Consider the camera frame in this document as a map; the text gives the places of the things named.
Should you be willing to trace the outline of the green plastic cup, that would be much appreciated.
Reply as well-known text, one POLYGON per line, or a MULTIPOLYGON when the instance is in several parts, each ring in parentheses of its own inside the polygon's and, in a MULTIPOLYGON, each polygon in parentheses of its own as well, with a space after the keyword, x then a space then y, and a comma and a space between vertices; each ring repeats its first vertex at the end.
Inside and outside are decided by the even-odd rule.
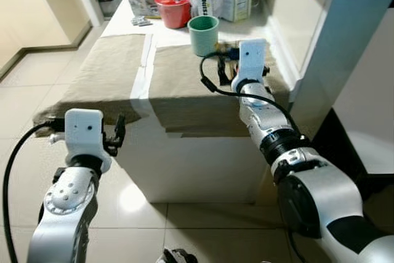
POLYGON ((188 22, 191 48, 197 57, 215 52, 219 42, 219 24, 219 19, 210 15, 195 16, 188 22))

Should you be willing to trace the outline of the beige cloth placemat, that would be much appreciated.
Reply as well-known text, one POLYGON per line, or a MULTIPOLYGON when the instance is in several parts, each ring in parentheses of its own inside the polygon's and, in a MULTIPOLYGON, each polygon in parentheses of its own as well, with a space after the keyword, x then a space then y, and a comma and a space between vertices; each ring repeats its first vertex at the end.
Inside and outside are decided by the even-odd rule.
POLYGON ((132 106, 130 94, 142 64, 145 38, 145 34, 98 38, 62 99, 34 115, 32 123, 61 118, 71 108, 98 109, 106 124, 115 124, 120 115, 127 123, 142 119, 132 106))
POLYGON ((211 93, 200 81, 191 46, 157 48, 149 102, 166 133, 182 137, 247 137, 239 100, 211 93))

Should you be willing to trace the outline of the white table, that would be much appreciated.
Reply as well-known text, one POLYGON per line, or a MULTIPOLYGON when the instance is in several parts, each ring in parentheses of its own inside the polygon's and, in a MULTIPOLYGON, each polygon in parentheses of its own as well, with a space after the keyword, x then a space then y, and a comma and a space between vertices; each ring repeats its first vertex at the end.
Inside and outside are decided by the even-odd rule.
POLYGON ((190 44, 188 30, 172 30, 154 20, 133 26, 129 1, 100 35, 145 34, 141 66, 130 94, 142 119, 127 123, 116 161, 151 202, 230 202, 271 204, 272 173, 259 147, 247 137, 182 137, 166 133, 149 102, 157 48, 190 44))

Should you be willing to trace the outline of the red plastic bucket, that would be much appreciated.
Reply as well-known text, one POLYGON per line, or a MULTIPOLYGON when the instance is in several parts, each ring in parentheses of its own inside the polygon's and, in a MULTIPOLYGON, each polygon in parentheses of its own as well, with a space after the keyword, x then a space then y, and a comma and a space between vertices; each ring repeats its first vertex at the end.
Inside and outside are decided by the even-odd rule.
POLYGON ((191 3, 189 0, 154 0, 160 18, 169 29, 186 27, 191 19, 191 3))

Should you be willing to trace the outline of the small silver wrappers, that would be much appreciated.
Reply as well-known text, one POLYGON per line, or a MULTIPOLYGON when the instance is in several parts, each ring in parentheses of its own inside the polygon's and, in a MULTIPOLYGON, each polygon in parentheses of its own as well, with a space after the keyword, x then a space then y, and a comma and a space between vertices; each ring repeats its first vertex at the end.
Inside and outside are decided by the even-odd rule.
POLYGON ((152 22, 145 16, 135 16, 131 19, 131 24, 133 26, 150 26, 152 22))

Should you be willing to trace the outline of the white counter with blue top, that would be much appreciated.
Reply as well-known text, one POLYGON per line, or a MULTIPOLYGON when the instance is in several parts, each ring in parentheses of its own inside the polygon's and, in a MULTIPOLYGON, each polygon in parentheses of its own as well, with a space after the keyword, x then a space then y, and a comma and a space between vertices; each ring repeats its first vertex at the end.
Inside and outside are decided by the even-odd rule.
POLYGON ((263 0, 292 86, 291 113, 308 136, 334 111, 372 175, 394 173, 386 127, 393 100, 394 0, 263 0))

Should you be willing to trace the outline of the black robot foot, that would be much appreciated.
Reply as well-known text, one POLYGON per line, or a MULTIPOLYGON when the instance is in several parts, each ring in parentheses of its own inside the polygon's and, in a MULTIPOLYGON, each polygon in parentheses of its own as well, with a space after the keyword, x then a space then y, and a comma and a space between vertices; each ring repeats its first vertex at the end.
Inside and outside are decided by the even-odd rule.
POLYGON ((199 263, 199 261, 193 254, 186 252, 185 249, 170 249, 166 247, 155 263, 199 263))

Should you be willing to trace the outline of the beige cabinet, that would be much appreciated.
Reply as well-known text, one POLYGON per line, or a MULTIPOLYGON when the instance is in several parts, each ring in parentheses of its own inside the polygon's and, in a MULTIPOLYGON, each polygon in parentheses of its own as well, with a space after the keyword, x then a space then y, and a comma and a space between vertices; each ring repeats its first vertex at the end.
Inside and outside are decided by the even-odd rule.
POLYGON ((81 0, 0 0, 0 76, 23 50, 73 48, 90 29, 81 0))

